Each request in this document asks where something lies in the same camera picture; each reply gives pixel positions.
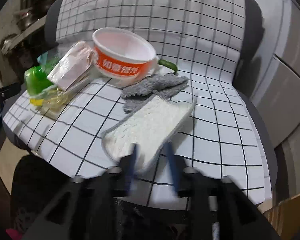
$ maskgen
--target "orange label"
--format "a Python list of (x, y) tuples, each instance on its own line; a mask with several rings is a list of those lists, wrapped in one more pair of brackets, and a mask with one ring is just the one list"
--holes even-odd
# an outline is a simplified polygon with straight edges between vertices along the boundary
[(143, 73), (145, 74), (148, 71), (150, 62), (142, 64), (126, 63), (109, 57), (108, 55), (101, 52), (100, 49), (98, 49), (96, 46), (94, 47), (94, 49), (98, 53), (98, 59), (96, 59), (95, 65), (105, 71), (110, 72), (111, 74), (122, 77), (131, 77)]

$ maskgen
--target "gray towel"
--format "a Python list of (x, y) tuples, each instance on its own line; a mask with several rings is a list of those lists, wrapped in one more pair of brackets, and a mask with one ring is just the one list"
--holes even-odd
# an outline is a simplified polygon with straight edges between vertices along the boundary
[(188, 86), (187, 83), (187, 77), (176, 76), (173, 73), (164, 76), (155, 74), (146, 77), (137, 84), (122, 90), (121, 97), (126, 99), (123, 110), (126, 112), (133, 111), (143, 101), (149, 98), (154, 90), (157, 90), (164, 98), (172, 97), (185, 89)]

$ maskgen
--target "green plastic container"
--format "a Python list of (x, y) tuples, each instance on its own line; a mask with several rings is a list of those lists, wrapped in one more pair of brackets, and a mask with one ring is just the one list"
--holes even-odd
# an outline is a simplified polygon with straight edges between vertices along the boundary
[(36, 66), (29, 68), (24, 75), (26, 87), (30, 96), (36, 96), (45, 88), (53, 85), (47, 79), (48, 73), (45, 71), (45, 66)]

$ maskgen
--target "cloth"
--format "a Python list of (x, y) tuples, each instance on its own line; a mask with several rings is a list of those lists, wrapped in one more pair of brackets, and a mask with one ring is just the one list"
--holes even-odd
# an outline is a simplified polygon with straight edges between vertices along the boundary
[(187, 82), (187, 77), (176, 76), (173, 73), (164, 76), (155, 74), (146, 77), (137, 84), (128, 86), (122, 90), (121, 97), (126, 100), (123, 110), (126, 112), (133, 111), (149, 98), (154, 90), (157, 90), (164, 98), (173, 97), (188, 86)]

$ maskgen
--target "white grid-patterned fabric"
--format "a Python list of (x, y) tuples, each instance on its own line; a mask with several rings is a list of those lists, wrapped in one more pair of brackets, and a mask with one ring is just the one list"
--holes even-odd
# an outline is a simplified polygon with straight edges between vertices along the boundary
[[(56, 33), (59, 43), (91, 41), (102, 27), (130, 30), (175, 62), (189, 87), (171, 100), (197, 105), (172, 138), (182, 155), (205, 175), (231, 175), (254, 203), (265, 199), (270, 179), (259, 135), (232, 87), (245, 22), (244, 0), (63, 0)], [(31, 149), (69, 176), (99, 175), (113, 166), (101, 148), (100, 134), (122, 120), (121, 90), (109, 78), (84, 87), (60, 110), (36, 109), (27, 92), (3, 121)], [(134, 180), (136, 204), (184, 210), (186, 198), (173, 192), (164, 153), (146, 175)]]

